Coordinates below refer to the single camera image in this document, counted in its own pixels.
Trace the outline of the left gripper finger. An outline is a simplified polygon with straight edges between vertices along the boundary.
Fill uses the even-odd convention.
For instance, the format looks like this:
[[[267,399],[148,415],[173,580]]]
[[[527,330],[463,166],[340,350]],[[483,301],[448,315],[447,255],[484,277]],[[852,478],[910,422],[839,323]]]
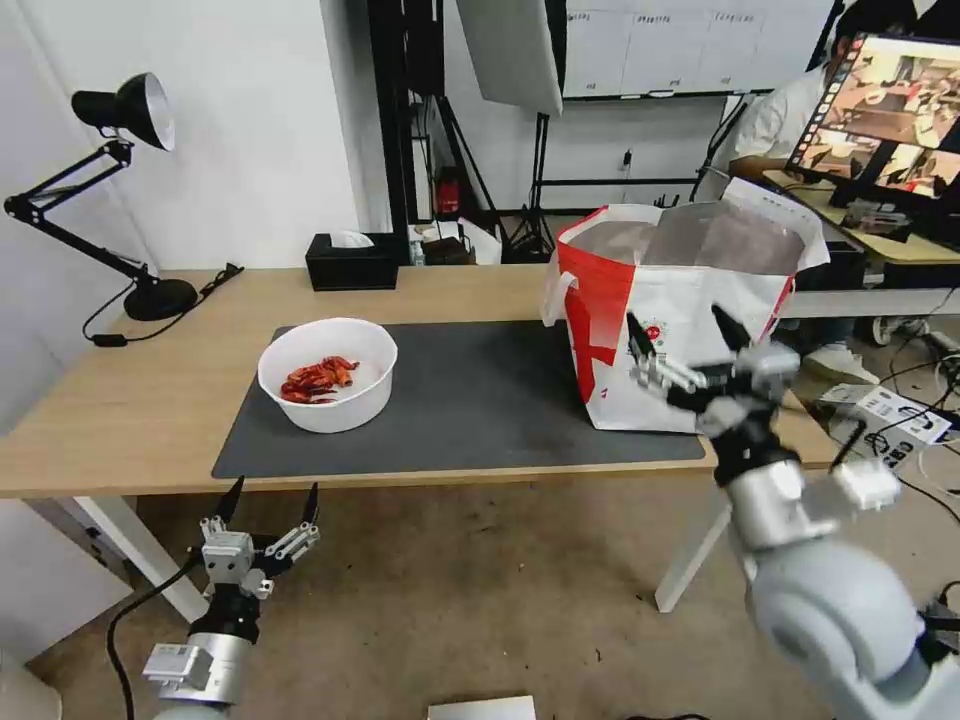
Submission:
[[[264,559],[273,564],[295,564],[319,538],[317,516],[319,488],[314,482],[304,505],[301,521],[270,544],[264,551]]]
[[[226,532],[241,497],[245,477],[239,476],[231,488],[218,500],[213,514],[200,520],[199,526],[204,541]]]

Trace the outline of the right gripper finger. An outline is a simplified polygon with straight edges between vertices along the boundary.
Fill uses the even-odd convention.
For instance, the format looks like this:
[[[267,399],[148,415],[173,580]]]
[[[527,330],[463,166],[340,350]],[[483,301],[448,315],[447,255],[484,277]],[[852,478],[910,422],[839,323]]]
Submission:
[[[694,372],[659,354],[632,311],[626,313],[626,327],[628,349],[635,363],[630,373],[642,388],[660,394],[670,390],[694,391]]]
[[[753,341],[747,328],[721,305],[712,305],[717,327],[733,353],[730,378],[740,385],[789,385],[801,360],[788,346],[762,338]]]

